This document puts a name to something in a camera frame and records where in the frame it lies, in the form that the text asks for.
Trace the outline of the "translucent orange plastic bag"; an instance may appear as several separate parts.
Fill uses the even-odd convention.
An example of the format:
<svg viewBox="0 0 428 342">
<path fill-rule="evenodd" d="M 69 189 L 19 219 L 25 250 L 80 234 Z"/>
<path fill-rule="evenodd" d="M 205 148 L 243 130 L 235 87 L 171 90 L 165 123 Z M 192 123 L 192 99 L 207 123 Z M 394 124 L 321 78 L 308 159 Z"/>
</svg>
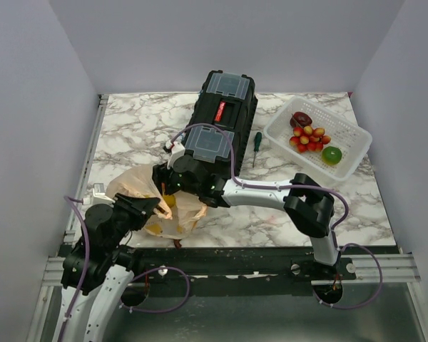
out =
<svg viewBox="0 0 428 342">
<path fill-rule="evenodd" d="M 144 230 L 156 237 L 166 239 L 184 239 L 191 235 L 200 219 L 208 212 L 208 206 L 196 196 L 177 191 L 168 195 L 165 190 L 158 190 L 152 180 L 151 165 L 139 165 L 126 170 L 113 180 L 106 188 L 106 196 L 113 198 L 116 194 L 129 197 L 157 197 L 159 205 L 155 214 L 147 221 Z"/>
</svg>

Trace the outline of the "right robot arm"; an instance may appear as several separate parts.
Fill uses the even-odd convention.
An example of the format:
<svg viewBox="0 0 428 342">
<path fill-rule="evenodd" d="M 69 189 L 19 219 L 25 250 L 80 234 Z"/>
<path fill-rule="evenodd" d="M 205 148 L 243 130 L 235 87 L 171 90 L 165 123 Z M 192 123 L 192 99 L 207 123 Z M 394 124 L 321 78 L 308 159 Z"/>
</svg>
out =
<svg viewBox="0 0 428 342">
<path fill-rule="evenodd" d="M 191 194 L 208 207 L 253 206 L 285 212 L 299 232 L 310 238 L 314 251 L 314 270 L 330 279 L 340 270 L 339 252 L 330 223 L 334 198 L 309 176 L 297 173 L 281 182 L 234 180 L 225 173 L 208 172 L 191 156 L 151 168 L 152 181 L 161 192 Z"/>
</svg>

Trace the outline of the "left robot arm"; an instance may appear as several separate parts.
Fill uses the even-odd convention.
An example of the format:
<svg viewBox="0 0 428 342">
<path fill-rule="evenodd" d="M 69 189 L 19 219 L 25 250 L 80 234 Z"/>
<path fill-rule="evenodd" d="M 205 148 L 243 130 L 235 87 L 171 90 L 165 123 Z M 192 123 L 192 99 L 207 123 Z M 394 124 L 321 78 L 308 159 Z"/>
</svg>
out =
<svg viewBox="0 0 428 342">
<path fill-rule="evenodd" d="M 54 341 L 102 341 L 119 299 L 144 265 L 138 252 L 122 244 L 128 232 L 144 228 L 159 212 L 159 197 L 116 194 L 79 216 L 81 238 L 63 261 L 62 302 Z"/>
</svg>

